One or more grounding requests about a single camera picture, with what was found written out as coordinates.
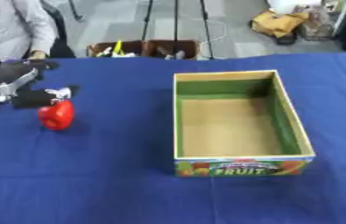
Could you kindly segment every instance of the open box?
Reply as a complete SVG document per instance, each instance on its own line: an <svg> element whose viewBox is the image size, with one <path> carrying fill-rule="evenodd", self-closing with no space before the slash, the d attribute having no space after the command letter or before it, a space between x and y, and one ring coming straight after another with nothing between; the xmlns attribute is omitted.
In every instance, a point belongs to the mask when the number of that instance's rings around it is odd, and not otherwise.
<svg viewBox="0 0 346 224"><path fill-rule="evenodd" d="M299 174L314 157L277 71L175 74L177 175Z"/></svg>

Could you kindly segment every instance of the metal stand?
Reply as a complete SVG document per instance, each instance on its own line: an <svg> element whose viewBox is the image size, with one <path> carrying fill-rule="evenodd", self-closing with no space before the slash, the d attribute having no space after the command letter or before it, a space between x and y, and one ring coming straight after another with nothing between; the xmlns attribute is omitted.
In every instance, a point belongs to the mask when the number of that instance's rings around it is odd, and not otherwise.
<svg viewBox="0 0 346 224"><path fill-rule="evenodd" d="M208 41L208 49L209 49L209 58L211 60L214 59L214 52L212 49L212 43L210 40L210 34L209 34L209 26L208 26L208 13L207 9L204 3L204 0L200 0L201 4L201 15L202 15L202 20L204 21L204 27L205 27L205 32L207 36L207 41ZM142 40L145 41L146 38L146 33L148 31L148 24L150 22L150 17L152 13L152 7L153 7L153 0L149 0L148 4L148 10L146 13L146 16L144 18L144 30L143 30L143 37ZM180 0L175 0L175 5L174 5L174 37L173 37L173 56L176 59L176 54L178 52L178 18L179 18L179 12L180 12Z"/></svg>
<svg viewBox="0 0 346 224"><path fill-rule="evenodd" d="M173 56L174 59L177 59L178 52L178 13L180 11L180 0L175 0L174 5L174 44L173 44Z"/></svg>
<svg viewBox="0 0 346 224"><path fill-rule="evenodd" d="M213 60L214 59L214 52L212 51L212 43L211 43L210 35L209 35L208 13L207 13L207 10L205 8L204 0L200 0L200 3L201 3L202 20L204 21L205 32L206 32L207 41L208 41L209 59Z"/></svg>
<svg viewBox="0 0 346 224"><path fill-rule="evenodd" d="M148 4L148 11L146 12L146 16L144 18L143 37L141 38L141 40L143 41L145 41L146 33L148 32L148 24L150 23L152 7L153 7L153 0L150 0Z"/></svg>
<svg viewBox="0 0 346 224"><path fill-rule="evenodd" d="M73 0L68 0L69 1L69 4L70 4L70 9L72 10L72 13L73 13L73 16L74 16L74 19L77 21L77 22L83 22L84 21L84 16L83 15L79 15L79 13L77 12L77 9L74 5L74 2Z"/></svg>

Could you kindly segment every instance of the gray jacket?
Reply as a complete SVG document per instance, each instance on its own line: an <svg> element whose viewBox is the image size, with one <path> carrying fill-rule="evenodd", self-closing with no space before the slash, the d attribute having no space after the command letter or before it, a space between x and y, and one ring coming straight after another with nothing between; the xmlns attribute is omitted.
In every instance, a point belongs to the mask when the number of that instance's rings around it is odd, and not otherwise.
<svg viewBox="0 0 346 224"><path fill-rule="evenodd" d="M49 54L55 37L40 0L0 0L0 60L21 59L28 49Z"/></svg>

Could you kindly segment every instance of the sleeve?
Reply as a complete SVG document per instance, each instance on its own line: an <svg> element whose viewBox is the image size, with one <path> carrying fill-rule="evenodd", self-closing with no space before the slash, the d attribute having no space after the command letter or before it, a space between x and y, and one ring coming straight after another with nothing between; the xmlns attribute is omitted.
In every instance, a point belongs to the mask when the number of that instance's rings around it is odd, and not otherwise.
<svg viewBox="0 0 346 224"><path fill-rule="evenodd" d="M28 24L32 32L31 52L42 51L50 54L56 38L49 16L42 8L40 0L12 0L15 9Z"/></svg>

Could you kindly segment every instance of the floor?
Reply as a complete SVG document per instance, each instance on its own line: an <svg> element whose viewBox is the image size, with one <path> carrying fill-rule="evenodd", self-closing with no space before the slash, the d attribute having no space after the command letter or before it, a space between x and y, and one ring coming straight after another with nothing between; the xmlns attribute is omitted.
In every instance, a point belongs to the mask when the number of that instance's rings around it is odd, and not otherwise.
<svg viewBox="0 0 346 224"><path fill-rule="evenodd" d="M84 22L76 22L67 0L48 0L60 9L67 22L69 45L78 57L86 46L99 42L141 39L148 0L74 0ZM154 0L148 39L173 38L173 0ZM299 39L295 45L275 45L271 38L255 33L248 21L268 8L265 0L205 0L209 29L217 58L245 58L274 53L340 52L334 41ZM200 0L180 1L180 39L201 43L199 60L208 57Z"/></svg>

